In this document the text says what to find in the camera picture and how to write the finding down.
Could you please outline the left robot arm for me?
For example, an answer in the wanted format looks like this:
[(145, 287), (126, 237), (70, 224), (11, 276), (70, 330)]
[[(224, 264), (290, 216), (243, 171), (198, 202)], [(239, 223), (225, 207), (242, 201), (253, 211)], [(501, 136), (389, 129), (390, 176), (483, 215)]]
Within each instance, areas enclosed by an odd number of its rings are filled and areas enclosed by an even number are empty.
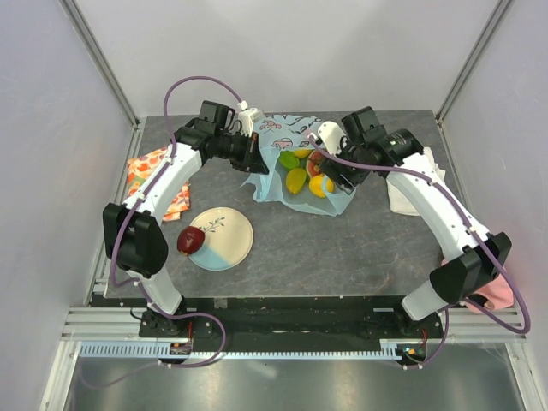
[(164, 158), (142, 186), (120, 205), (109, 203), (103, 210), (112, 285), (121, 285), (116, 270), (127, 272), (128, 282), (160, 313), (158, 327), (170, 337), (185, 332), (188, 316), (181, 311), (182, 294), (165, 267), (169, 246), (160, 228), (164, 214), (182, 185), (209, 159), (227, 159), (236, 170), (267, 174), (259, 136), (253, 129), (264, 118), (262, 110), (243, 103), (231, 109), (204, 101), (200, 113), (172, 134)]

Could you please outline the light blue plastic bag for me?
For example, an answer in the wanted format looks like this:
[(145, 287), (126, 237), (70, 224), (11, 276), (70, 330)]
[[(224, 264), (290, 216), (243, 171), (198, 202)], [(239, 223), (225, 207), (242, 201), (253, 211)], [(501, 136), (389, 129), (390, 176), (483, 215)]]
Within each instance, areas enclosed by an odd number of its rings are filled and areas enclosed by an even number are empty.
[(311, 214), (338, 216), (351, 200), (352, 194), (344, 193), (335, 185), (332, 194), (326, 198), (314, 196), (308, 188), (310, 179), (298, 194), (291, 194), (285, 187), (286, 170), (278, 158), (283, 151), (292, 151), (300, 159), (300, 167), (305, 169), (307, 157), (319, 153), (310, 145), (308, 135), (317, 132), (323, 120), (317, 116), (267, 115), (256, 123), (253, 131), (259, 135), (260, 153), (269, 168), (267, 175), (251, 175), (247, 182), (255, 186), (253, 199), (259, 203), (279, 202), (288, 208)]

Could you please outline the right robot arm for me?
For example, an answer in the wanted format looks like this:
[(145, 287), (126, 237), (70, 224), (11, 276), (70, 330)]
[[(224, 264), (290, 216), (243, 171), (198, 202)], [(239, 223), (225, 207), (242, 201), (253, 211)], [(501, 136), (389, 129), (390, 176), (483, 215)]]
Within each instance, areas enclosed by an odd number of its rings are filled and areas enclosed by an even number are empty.
[(326, 150), (320, 169), (339, 188), (352, 193), (370, 172), (377, 172), (410, 202), (438, 241), (446, 262), (402, 299), (391, 321), (398, 335), (413, 336), (424, 318), (499, 277), (512, 247), (509, 237), (494, 235), (466, 210), (410, 131), (387, 132), (366, 107), (341, 123), (321, 123), (313, 139)]

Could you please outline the red fake apple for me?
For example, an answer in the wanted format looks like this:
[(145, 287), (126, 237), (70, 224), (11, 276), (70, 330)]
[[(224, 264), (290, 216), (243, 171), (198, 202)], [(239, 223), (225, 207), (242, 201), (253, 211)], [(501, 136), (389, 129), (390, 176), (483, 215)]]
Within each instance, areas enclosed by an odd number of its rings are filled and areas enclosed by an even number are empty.
[(177, 238), (176, 248), (185, 255), (191, 255), (200, 250), (205, 242), (206, 233), (197, 227), (187, 226)]

